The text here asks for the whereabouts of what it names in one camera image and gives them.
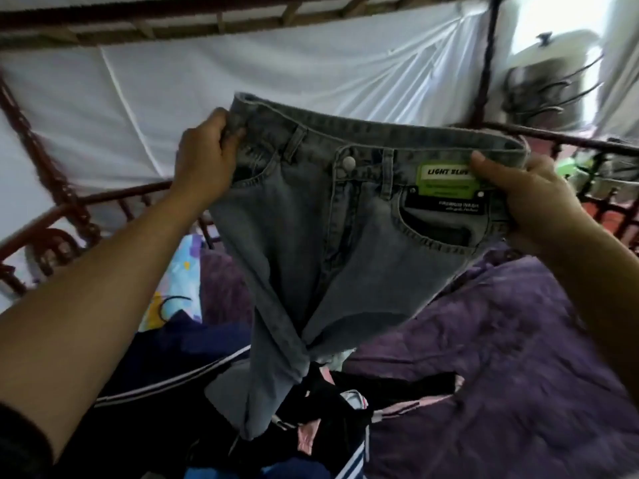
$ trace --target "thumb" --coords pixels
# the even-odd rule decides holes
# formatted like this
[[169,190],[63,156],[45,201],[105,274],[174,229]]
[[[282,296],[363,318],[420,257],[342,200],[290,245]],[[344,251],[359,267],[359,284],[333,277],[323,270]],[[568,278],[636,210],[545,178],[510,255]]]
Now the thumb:
[[517,168],[509,168],[495,161],[489,160],[479,151],[473,151],[470,155],[471,171],[497,188],[510,192],[522,183],[525,172]]
[[246,129],[241,128],[235,131],[232,135],[227,136],[222,141],[222,157],[225,160],[235,161],[238,148],[242,139],[246,135]]

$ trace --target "denim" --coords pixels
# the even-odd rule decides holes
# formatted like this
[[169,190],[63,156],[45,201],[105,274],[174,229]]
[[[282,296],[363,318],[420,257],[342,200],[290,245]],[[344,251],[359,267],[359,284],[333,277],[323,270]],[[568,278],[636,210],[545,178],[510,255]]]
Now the denim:
[[507,230],[496,190],[483,215],[407,208],[419,165],[467,163],[479,149],[521,167],[529,149],[503,135],[332,117],[249,94],[231,106],[229,129],[239,126],[247,136],[233,183],[210,213],[254,295],[251,361],[205,393],[252,439],[311,361],[410,319]]

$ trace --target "front pocket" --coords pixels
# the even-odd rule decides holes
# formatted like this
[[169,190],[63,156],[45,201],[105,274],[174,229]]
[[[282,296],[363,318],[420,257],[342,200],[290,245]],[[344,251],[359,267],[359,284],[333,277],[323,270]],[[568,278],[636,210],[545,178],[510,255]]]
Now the front pocket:
[[267,176],[279,162],[276,150],[265,143],[244,142],[237,153],[233,188],[257,184]]
[[430,204],[420,204],[413,194],[407,201],[411,190],[416,191],[404,188],[393,198],[393,220],[402,233],[429,247],[456,251],[472,251],[483,241],[488,230],[488,209],[482,209],[482,215],[436,211],[430,209]]

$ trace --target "hand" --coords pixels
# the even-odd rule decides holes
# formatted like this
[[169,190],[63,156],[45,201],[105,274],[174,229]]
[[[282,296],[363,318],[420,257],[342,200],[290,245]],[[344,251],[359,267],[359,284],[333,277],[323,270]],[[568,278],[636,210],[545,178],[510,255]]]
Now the hand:
[[508,209],[518,225],[509,235],[511,244],[538,257],[570,243],[575,232],[598,227],[553,166],[553,160],[542,154],[533,154],[526,170],[500,165],[478,151],[470,161],[475,175],[506,192]]
[[197,128],[182,135],[171,193],[200,213],[231,185],[235,158],[245,130],[222,139],[226,109],[217,108]]

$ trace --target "belt loop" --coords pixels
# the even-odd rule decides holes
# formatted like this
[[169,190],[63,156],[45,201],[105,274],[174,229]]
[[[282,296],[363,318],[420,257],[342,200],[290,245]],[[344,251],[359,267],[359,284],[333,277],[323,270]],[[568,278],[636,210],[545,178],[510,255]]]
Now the belt loop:
[[297,125],[297,128],[295,128],[295,131],[293,132],[293,136],[291,136],[288,143],[286,143],[286,148],[284,148],[284,153],[282,154],[282,159],[284,161],[289,164],[293,162],[293,154],[297,151],[297,147],[300,145],[307,132],[308,129],[304,126],[301,124]]
[[390,200],[393,193],[393,156],[395,150],[390,148],[384,148],[384,152],[381,159],[381,198],[383,200]]

